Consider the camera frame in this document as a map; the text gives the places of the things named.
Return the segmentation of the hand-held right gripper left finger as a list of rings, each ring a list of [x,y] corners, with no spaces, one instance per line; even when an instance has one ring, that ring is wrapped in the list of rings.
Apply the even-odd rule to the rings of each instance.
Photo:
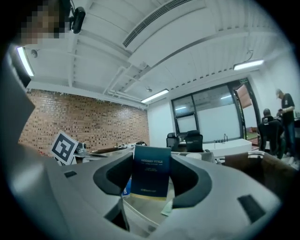
[[[133,154],[77,165],[45,167],[67,225],[68,240],[132,240],[121,193],[132,172]]]

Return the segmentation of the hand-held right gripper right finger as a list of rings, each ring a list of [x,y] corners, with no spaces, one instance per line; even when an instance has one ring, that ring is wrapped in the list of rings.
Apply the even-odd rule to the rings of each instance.
[[[172,156],[175,197],[164,221],[166,240],[229,240],[264,224],[280,199],[245,173],[184,156]]]

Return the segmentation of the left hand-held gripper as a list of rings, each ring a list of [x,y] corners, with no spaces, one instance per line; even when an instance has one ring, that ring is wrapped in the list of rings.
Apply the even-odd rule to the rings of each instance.
[[[50,153],[62,164],[76,164],[76,157],[87,155],[86,143],[78,142],[64,131],[59,131],[51,147]]]

